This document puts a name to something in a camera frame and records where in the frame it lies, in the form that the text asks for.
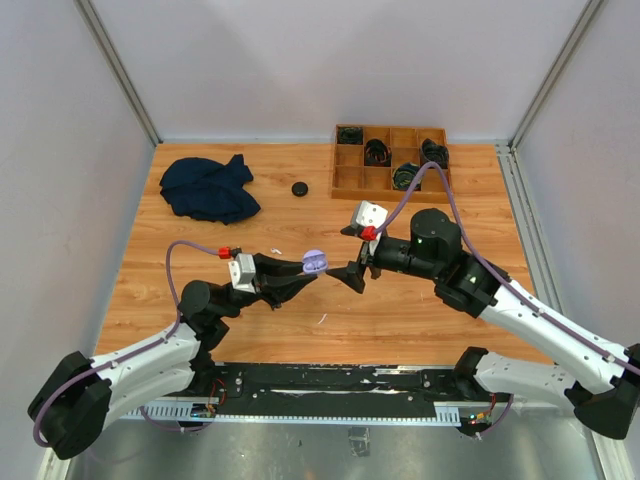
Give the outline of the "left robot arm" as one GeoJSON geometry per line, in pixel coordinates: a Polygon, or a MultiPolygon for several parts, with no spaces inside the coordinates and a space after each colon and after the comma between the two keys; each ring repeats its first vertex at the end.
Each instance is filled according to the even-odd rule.
{"type": "Polygon", "coordinates": [[[137,407],[170,393],[207,393],[214,383],[210,353],[229,330],[224,320],[256,302],[277,309],[317,278],[301,262],[240,251],[225,257],[229,282],[187,283],[174,295],[169,327],[108,354],[63,357],[27,408],[36,444],[70,459],[137,407]]]}

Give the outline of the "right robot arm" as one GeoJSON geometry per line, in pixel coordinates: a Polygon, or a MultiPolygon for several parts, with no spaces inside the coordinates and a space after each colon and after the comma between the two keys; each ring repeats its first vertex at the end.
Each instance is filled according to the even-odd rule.
{"type": "Polygon", "coordinates": [[[535,298],[506,272],[465,251],[463,232],[442,211],[414,214],[407,240],[386,232],[386,210],[364,201],[342,234],[362,241],[356,260],[328,270],[362,293],[364,273],[383,271],[430,280],[442,302],[499,326],[544,353],[551,364],[508,358],[470,347],[454,369],[453,387],[466,400],[484,392],[535,399],[569,409],[592,431],[627,437],[639,406],[639,347],[609,341],[535,298]]]}

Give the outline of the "purple round charging case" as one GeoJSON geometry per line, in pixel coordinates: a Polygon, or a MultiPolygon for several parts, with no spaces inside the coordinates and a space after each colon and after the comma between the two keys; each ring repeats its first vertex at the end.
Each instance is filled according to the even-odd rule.
{"type": "Polygon", "coordinates": [[[302,258],[303,272],[307,275],[324,273],[328,269],[326,253],[319,249],[307,251],[302,258]]]}

